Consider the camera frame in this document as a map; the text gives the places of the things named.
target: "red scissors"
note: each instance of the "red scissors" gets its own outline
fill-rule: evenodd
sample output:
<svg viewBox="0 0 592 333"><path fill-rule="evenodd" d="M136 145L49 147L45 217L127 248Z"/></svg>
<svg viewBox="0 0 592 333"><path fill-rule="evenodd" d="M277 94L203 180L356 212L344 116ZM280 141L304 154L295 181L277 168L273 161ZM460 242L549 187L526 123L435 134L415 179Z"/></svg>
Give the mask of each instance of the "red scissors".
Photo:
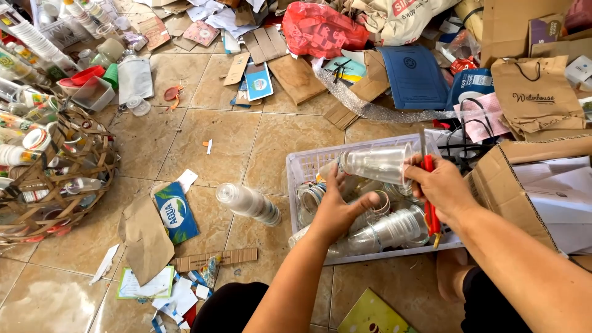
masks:
<svg viewBox="0 0 592 333"><path fill-rule="evenodd" d="M422 169L427 172L432 172L434 171L434 162L432 160L432 156L427 154L426 135L423 128L419 132L419 138L422 144ZM434 249L437 249L438 245L440 244L440 237L442 237L442 233L440 231L440 219L438 219L436 216L436 208L429 201L426 201L426 204L424 205L424 212L424 221L426 222L427 226L427 234L428 236L436 235Z"/></svg>

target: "hand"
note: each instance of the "hand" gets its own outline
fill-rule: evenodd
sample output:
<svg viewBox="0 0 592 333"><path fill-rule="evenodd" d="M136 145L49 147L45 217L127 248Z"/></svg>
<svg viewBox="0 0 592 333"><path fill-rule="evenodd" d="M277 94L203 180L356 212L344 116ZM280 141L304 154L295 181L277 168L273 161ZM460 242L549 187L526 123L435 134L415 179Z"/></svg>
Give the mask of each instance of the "hand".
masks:
<svg viewBox="0 0 592 333"><path fill-rule="evenodd" d="M436 207L440 221L449 224L471 208L480 207L452 162L432 155L434 171L427 172L415 166L421 159L421 155L412 158L411 165L405 169L405 177L414 180L411 185L413 196L423 202L429 200Z"/></svg>
<svg viewBox="0 0 592 333"><path fill-rule="evenodd" d="M334 165L326 179L327 192L305 235L316 237L327 246L345 234L360 214L380 204L380 197L375 192L366 193L355 203L347 204L339 193L336 176L337 165Z"/></svg>

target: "person's left hand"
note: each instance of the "person's left hand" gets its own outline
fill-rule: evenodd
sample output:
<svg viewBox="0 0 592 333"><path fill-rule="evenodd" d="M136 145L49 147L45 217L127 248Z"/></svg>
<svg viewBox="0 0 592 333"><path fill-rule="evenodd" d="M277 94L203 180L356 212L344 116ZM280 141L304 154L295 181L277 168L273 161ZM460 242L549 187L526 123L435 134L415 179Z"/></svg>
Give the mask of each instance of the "person's left hand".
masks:
<svg viewBox="0 0 592 333"><path fill-rule="evenodd" d="M339 193L336 176L337 165L329 172L327 191L306 233L306 236L314 236L327 246L345 234L360 214L380 204L380 197L375 192L366 193L355 203L347 204Z"/></svg>

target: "woven bamboo basket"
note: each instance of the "woven bamboo basket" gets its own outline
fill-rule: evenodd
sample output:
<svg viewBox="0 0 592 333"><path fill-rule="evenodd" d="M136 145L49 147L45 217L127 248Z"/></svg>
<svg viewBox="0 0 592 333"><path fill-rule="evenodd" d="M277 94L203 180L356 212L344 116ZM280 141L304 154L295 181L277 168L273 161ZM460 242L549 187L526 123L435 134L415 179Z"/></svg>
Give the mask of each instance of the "woven bamboo basket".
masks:
<svg viewBox="0 0 592 333"><path fill-rule="evenodd" d="M117 153L110 144L114 136L69 100L59 102L59 106L57 125L48 127L52 143L32 165L14 167L22 168L15 172L20 175L0 193L0 246L40 242L67 234L111 188L117 167ZM48 163L56 156L60 163L69 165L67 174L48 172L51 170ZM101 179L106 183L95 191L76 195L64 193L62 188L78 177ZM37 194L47 192L37 201L25 199L23 195L41 197ZM92 194L96 197L86 203ZM83 199L86 199L85 205L81 206L79 203Z"/></svg>

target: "red plastic bag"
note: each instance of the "red plastic bag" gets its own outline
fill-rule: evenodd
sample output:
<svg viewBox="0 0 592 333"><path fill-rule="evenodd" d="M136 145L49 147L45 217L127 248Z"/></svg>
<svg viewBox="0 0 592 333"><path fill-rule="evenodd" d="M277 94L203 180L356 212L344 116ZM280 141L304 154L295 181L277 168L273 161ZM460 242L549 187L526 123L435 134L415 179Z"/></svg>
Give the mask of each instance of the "red plastic bag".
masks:
<svg viewBox="0 0 592 333"><path fill-rule="evenodd" d="M363 50L370 33L327 5L292 2L282 22L288 48L295 55L331 59L340 49Z"/></svg>

